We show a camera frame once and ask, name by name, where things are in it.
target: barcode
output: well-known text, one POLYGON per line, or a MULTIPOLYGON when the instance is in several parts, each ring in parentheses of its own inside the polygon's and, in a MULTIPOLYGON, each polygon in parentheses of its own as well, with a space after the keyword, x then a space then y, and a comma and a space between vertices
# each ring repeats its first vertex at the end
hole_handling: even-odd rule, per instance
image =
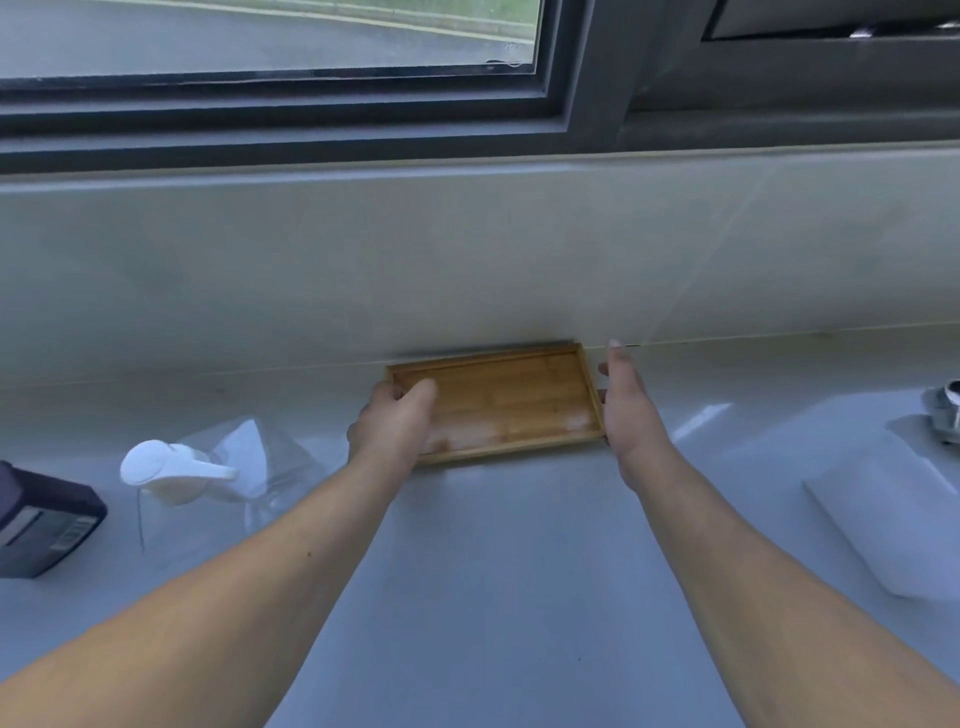
POLYGON ((60 534, 60 537, 50 546, 51 551, 69 551, 76 543, 90 532, 97 520, 92 516, 80 516, 60 534))

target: white pump dispenser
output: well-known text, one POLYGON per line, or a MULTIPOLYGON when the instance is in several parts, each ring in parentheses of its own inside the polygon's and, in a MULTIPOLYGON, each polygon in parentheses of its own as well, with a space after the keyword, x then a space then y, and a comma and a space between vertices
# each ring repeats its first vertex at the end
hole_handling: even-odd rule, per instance
MULTIPOLYGON (((236 480, 240 471, 216 465, 197 449, 160 440, 140 443, 120 464, 120 479, 150 491, 167 505, 183 505, 202 496, 208 486, 236 480)), ((216 497, 223 489, 212 488, 216 497)))

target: rectangular tray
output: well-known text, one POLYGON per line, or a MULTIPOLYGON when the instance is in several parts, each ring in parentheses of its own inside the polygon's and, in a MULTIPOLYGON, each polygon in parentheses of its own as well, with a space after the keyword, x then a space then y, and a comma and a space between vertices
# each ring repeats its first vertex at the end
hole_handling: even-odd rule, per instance
POLYGON ((418 462, 552 448, 604 436, 603 410, 579 344, 387 367, 407 392, 437 382, 433 427, 418 462))

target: road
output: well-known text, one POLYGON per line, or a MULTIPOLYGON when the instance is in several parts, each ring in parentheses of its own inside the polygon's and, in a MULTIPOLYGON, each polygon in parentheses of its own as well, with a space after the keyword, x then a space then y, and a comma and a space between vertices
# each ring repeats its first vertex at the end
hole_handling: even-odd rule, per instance
POLYGON ((507 42, 313 17, 0 0, 0 78, 8 79, 450 65, 511 53, 507 42))

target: yellow road line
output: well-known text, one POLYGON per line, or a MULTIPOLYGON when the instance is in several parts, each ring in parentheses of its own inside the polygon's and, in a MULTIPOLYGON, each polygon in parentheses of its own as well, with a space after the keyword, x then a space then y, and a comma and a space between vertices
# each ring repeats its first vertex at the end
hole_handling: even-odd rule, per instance
POLYGON ((248 15, 273 15, 280 17, 309 17, 316 20, 337 20, 343 23, 359 23, 361 25, 375 25, 379 28, 396 28, 403 31, 420 31, 421 33, 436 33, 441 36, 470 37, 478 40, 494 40, 501 43, 523 43, 533 45, 533 40, 522 40, 513 37, 493 36, 485 33, 470 33, 468 31, 454 31, 447 28, 424 28, 420 25, 397 23, 393 20, 372 20, 365 17, 346 17, 344 15, 330 15, 325 12, 281 11, 268 8, 244 8, 214 3, 181 2, 180 0, 87 0, 98 3, 121 3, 123 5, 160 5, 168 8, 193 8, 204 11, 241 12, 248 15))

